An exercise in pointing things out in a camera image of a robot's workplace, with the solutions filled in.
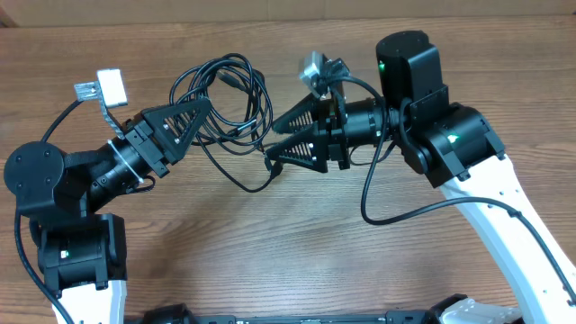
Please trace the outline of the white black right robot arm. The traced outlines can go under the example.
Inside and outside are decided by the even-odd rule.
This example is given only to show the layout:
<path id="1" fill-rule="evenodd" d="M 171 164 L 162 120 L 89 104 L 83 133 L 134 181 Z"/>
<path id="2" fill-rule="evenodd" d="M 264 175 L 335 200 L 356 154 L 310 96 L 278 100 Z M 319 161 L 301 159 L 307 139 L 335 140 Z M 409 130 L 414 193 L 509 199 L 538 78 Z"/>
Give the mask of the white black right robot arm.
<path id="1" fill-rule="evenodd" d="M 468 220 L 505 276 L 514 307 L 450 296 L 426 310 L 389 310 L 381 323 L 572 323 L 575 267 L 537 214 L 505 146 L 476 109 L 453 103 L 437 47 L 423 31 L 400 31 L 375 47 L 380 89 L 350 103 L 346 64 L 314 52 L 304 62 L 309 94 L 273 124 L 283 139 L 268 167 L 292 164 L 324 173 L 351 166 L 354 147 L 375 157 L 399 149 L 405 163 L 441 191 L 442 207 Z"/>

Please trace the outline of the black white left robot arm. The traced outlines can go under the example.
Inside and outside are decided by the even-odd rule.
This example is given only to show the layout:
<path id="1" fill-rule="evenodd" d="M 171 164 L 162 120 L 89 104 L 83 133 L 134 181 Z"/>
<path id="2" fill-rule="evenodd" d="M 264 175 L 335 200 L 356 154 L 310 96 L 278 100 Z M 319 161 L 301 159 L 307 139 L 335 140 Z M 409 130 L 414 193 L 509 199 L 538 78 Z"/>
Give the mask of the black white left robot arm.
<path id="1" fill-rule="evenodd" d="M 100 209 L 183 159 L 212 109 L 206 98 L 144 109 L 97 150 L 67 153 L 46 138 L 6 160 L 16 197 L 15 245 L 60 323 L 122 323 L 127 295 L 125 222 Z"/>

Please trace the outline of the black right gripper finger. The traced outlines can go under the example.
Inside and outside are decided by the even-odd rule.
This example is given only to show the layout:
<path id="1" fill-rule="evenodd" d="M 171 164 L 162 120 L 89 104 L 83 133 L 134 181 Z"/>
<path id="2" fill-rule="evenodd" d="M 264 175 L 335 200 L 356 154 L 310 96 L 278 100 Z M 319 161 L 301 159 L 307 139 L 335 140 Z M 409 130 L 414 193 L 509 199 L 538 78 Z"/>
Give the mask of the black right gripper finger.
<path id="1" fill-rule="evenodd" d="M 312 171 L 328 172 L 328 134 L 317 123 L 265 151 L 270 161 L 293 164 Z"/>
<path id="2" fill-rule="evenodd" d="M 295 133 L 309 127 L 318 120 L 319 102 L 320 100 L 313 94 L 308 94 L 288 112 L 274 120 L 273 131 L 286 134 Z"/>

